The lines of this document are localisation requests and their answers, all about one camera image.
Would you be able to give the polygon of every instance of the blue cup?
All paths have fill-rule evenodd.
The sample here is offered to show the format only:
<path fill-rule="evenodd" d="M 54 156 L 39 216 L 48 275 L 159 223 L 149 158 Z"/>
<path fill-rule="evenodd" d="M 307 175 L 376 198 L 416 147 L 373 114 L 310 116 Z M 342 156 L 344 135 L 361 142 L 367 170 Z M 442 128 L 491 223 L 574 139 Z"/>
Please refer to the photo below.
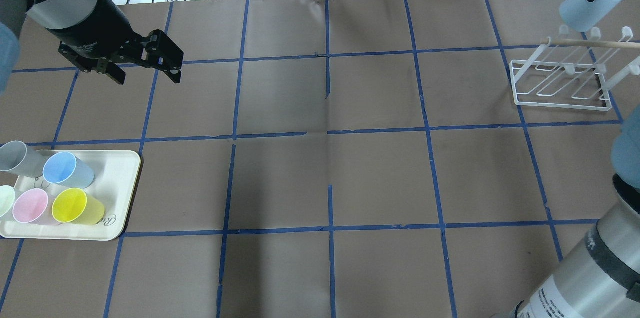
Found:
<path fill-rule="evenodd" d="M 58 152 L 46 161 L 43 169 L 48 182 L 71 188 L 87 188 L 96 174 L 71 152 Z"/>

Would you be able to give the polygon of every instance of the tray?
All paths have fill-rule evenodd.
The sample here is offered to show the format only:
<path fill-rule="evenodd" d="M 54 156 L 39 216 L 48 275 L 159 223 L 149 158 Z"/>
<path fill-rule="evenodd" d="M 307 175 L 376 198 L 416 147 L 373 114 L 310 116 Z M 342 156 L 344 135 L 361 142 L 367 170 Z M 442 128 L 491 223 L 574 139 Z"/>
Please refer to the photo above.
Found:
<path fill-rule="evenodd" d="M 129 214 L 133 191 L 138 181 L 141 159 L 130 150 L 39 150 L 46 157 L 57 152 L 71 152 L 95 172 L 95 181 L 84 189 L 103 202 L 105 214 L 95 225 L 62 223 L 58 226 L 43 226 L 30 223 L 0 222 L 0 235 L 6 238 L 84 239 L 109 241 L 118 237 L 124 229 Z M 27 191 L 42 188 L 57 196 L 67 187 L 51 184 L 42 177 L 18 176 L 15 188 Z"/>

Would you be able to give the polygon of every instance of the cup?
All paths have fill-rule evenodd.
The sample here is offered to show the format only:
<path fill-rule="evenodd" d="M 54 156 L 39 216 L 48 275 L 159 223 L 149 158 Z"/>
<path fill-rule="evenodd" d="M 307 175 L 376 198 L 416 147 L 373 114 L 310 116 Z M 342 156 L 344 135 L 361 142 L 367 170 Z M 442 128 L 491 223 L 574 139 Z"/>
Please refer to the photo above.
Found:
<path fill-rule="evenodd" d="M 47 158 L 22 141 L 0 147 L 0 172 L 37 178 L 42 175 Z"/>
<path fill-rule="evenodd" d="M 14 202 L 22 193 L 18 192 L 12 186 L 0 186 L 0 221 L 14 221 L 12 209 Z"/>
<path fill-rule="evenodd" d="M 46 161 L 44 179 L 66 187 L 87 188 L 96 175 L 91 167 L 71 152 L 58 152 Z"/>
<path fill-rule="evenodd" d="M 80 188 L 69 188 L 55 198 L 51 211 L 58 222 L 94 225 L 105 216 L 105 205 Z"/>
<path fill-rule="evenodd" d="M 13 218 L 19 223 L 35 225 L 59 225 L 51 213 L 53 197 L 42 188 L 32 188 L 22 193 L 13 205 Z"/>

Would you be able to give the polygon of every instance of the yellow cup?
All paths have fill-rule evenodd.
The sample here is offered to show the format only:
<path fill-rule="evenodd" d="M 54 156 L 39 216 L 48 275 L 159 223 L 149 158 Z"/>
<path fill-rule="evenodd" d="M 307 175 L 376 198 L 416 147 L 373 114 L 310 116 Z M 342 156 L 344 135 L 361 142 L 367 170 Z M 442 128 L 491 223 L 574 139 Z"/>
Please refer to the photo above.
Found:
<path fill-rule="evenodd" d="M 58 222 L 94 225 L 105 215 L 105 205 L 80 188 L 69 188 L 55 198 L 52 212 Z"/>

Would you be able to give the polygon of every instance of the white wire rack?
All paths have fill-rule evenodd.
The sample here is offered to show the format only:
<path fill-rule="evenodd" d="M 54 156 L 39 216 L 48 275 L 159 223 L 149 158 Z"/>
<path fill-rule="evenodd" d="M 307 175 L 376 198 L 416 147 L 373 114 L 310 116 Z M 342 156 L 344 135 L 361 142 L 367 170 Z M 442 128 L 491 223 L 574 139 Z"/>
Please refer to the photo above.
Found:
<path fill-rule="evenodd" d="M 608 111 L 610 90 L 627 75 L 640 74 L 640 56 L 606 79 L 607 62 L 622 48 L 638 49 L 630 27 L 623 27 L 617 42 L 601 41 L 594 27 L 587 40 L 569 40 L 563 25 L 555 38 L 548 37 L 527 59 L 514 59 L 509 67 L 516 104 Z M 594 47 L 606 50 L 597 57 Z"/>

